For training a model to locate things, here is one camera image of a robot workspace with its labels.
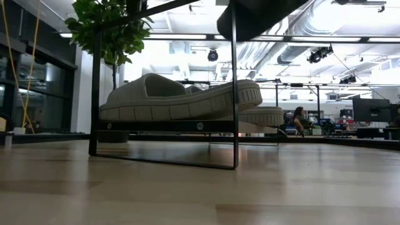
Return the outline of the grey slide sandal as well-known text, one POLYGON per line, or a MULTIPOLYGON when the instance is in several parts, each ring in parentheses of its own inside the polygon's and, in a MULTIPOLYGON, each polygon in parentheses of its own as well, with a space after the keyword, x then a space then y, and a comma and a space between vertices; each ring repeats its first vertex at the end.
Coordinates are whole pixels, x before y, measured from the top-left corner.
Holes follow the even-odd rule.
MULTIPOLYGON (((200 101, 195 110, 203 112, 198 119, 232 120, 233 119, 233 84, 227 83, 202 90, 194 85, 185 89, 186 94, 195 94, 200 101)), ((238 120, 260 126, 278 126, 284 122, 284 111, 280 107, 261 106, 261 89, 254 81, 237 82, 238 120)))
POLYGON ((231 82, 189 92, 181 83, 149 73, 113 90, 99 108, 102 121, 179 121, 233 115, 231 82))

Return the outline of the black slide sandal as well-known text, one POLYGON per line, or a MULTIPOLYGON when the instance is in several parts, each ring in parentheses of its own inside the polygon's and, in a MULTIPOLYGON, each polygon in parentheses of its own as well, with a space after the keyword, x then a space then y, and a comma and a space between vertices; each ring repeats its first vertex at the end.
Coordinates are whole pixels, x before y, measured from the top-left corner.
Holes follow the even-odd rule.
POLYGON ((232 39, 232 20, 236 22, 236 41, 249 41, 291 14, 309 0, 229 0, 217 20, 217 30, 232 39))

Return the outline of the black-framed wooden shoe shelf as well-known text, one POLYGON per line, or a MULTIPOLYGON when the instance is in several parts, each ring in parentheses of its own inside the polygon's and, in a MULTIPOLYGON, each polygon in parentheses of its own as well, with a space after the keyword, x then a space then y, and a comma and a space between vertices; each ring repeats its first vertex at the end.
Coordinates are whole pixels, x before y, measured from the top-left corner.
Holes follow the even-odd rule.
POLYGON ((232 166, 212 165, 212 164, 197 164, 193 162, 177 162, 177 161, 162 161, 155 159, 136 158, 137 161, 149 163, 164 163, 180 166, 194 166, 200 168, 215 168, 215 169, 236 169, 239 166, 239 82, 237 77, 237 41, 242 41, 243 38, 238 33, 241 28, 241 23, 237 22, 238 11, 245 9, 246 13, 250 13, 249 5, 241 3, 241 0, 229 0, 227 6, 226 19, 229 21, 227 27, 230 33, 225 35, 226 40, 231 42, 231 59, 232 59, 232 83, 228 89, 231 101, 232 119, 230 121, 212 121, 212 120, 178 120, 178 121, 144 121, 144 122, 117 122, 115 120, 102 121, 100 120, 99 112, 99 67, 101 56, 101 44, 103 32, 108 29, 114 29, 118 26, 126 25, 132 21, 136 21, 154 14, 163 13, 165 11, 185 6, 199 0, 174 0, 172 2, 156 6, 145 11, 135 12, 132 15, 124 16, 119 19, 105 22, 98 25, 94 30, 94 56, 92 65, 92 89, 91 89, 91 133, 89 140, 88 154, 90 156, 101 155, 97 153, 98 149, 98 132, 99 131, 149 131, 156 133, 231 133, 232 138, 228 140, 233 144, 233 163, 232 166))

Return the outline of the person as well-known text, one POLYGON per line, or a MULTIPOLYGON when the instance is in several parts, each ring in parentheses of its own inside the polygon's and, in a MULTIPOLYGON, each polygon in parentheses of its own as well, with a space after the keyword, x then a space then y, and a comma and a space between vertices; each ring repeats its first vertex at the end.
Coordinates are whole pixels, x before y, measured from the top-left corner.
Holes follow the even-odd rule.
POLYGON ((295 109, 292 121, 294 123, 294 126, 296 128, 296 131, 304 137, 304 133, 306 130, 312 129, 314 127, 314 124, 306 119, 305 117, 305 110, 303 107, 299 106, 295 109))

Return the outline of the leafy green potted plant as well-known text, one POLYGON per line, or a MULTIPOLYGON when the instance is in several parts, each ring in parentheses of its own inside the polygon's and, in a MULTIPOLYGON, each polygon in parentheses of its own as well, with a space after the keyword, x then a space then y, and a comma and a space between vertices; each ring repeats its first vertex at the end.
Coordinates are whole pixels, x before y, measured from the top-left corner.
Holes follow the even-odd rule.
MULTIPOLYGON (((92 54, 97 26, 145 11, 148 0, 76 0, 72 7, 76 17, 65 20, 72 42, 92 54)), ((114 89, 117 88, 117 68, 131 63, 128 56, 144 49, 143 39, 149 37, 152 23, 152 19, 145 17, 102 32, 101 59, 112 67, 114 89)))

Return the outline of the black computer monitor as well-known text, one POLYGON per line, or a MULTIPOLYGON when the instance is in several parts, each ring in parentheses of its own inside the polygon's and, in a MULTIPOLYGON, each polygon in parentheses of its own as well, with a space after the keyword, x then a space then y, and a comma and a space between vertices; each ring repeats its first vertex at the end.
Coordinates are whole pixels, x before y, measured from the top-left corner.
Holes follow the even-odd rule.
POLYGON ((391 105, 385 99, 362 99, 352 100, 353 117, 357 122, 379 122, 391 121, 391 105))

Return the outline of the black aluminium rig frame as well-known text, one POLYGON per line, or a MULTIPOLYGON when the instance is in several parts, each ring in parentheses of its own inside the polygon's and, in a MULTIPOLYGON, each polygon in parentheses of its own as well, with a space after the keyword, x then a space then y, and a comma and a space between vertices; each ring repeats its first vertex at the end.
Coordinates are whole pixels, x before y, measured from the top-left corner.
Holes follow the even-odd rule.
MULTIPOLYGON (((88 134, 23 134, 13 135, 14 144, 46 143, 58 141, 88 140, 88 134)), ((167 141, 167 142, 207 142, 207 143, 232 143, 232 137, 220 136, 137 136, 130 135, 130 141, 167 141)), ((240 137, 240 144, 256 143, 285 143, 285 144, 334 144, 340 146, 353 146, 360 148, 374 148, 400 151, 400 141, 351 139, 336 137, 240 137)))

